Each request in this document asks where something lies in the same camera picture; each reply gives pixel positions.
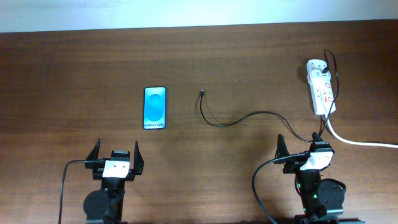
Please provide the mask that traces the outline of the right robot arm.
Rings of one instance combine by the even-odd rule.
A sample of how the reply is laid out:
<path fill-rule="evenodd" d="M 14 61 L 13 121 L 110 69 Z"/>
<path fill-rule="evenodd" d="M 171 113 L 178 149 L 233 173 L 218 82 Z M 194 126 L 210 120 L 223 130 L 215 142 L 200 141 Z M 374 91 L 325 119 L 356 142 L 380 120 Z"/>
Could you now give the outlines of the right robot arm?
<path fill-rule="evenodd" d="M 303 215 L 294 217 L 295 223 L 338 223 L 346 186 L 335 179 L 321 178 L 321 171 L 330 166 L 335 151 L 317 133 L 312 138 L 309 150 L 289 154 L 284 137 L 279 134 L 274 163 L 284 165 L 284 174 L 295 175 L 295 188 L 304 210 Z"/>

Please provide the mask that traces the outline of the white power strip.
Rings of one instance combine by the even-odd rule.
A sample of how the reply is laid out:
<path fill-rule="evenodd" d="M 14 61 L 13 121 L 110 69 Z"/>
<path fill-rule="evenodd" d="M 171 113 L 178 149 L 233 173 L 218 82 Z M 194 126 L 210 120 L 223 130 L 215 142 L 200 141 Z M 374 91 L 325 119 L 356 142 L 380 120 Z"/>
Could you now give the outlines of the white power strip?
<path fill-rule="evenodd" d="M 323 60 L 311 59 L 307 62 L 307 74 L 310 70 L 318 69 L 323 73 L 329 72 L 325 69 L 327 64 Z M 334 113 L 336 106 L 332 105 L 333 100 L 333 90 L 331 88 L 331 80 L 328 83 L 321 83 L 319 85 L 310 85 L 310 91 L 313 102 L 313 109 L 316 115 L 326 116 L 328 113 Z"/>

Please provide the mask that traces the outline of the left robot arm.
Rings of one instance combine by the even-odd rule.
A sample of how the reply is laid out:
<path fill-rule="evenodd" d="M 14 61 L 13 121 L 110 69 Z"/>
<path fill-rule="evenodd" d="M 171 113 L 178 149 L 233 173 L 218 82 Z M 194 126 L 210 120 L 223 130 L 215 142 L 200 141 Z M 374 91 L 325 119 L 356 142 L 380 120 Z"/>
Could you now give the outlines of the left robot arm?
<path fill-rule="evenodd" d="M 89 193 L 83 209 L 87 223 L 121 223 L 125 183 L 132 182 L 144 169 L 144 160 L 138 142 L 134 144 L 134 156 L 129 151 L 115 150 L 110 158 L 98 157 L 101 141 L 85 159 L 85 168 L 92 170 L 94 180 L 101 182 L 99 190 Z"/>

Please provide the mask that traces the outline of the blue Galaxy smartphone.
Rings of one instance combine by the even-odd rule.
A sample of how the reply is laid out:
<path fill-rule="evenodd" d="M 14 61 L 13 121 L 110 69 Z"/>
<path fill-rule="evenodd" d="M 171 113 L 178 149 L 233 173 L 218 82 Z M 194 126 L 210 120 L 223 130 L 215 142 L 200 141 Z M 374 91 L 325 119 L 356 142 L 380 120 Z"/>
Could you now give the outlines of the blue Galaxy smartphone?
<path fill-rule="evenodd" d="M 144 90 L 143 128 L 164 129 L 166 125 L 166 88 L 147 87 Z"/>

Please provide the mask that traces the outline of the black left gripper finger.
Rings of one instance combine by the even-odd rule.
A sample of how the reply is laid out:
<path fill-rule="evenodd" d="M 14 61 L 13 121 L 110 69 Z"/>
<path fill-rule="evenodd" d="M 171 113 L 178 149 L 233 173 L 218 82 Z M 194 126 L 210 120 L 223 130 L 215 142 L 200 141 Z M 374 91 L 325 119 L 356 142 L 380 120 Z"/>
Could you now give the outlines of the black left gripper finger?
<path fill-rule="evenodd" d="M 98 138 L 94 148 L 86 157 L 86 161 L 95 161 L 98 159 L 98 155 L 99 155 L 99 151 L 100 151 L 100 144 L 101 144 L 101 139 Z"/>
<path fill-rule="evenodd" d="M 134 174 L 141 175 L 143 169 L 144 169 L 144 160 L 139 150 L 138 142 L 136 141 L 134 145 L 134 162 L 133 162 Z"/>

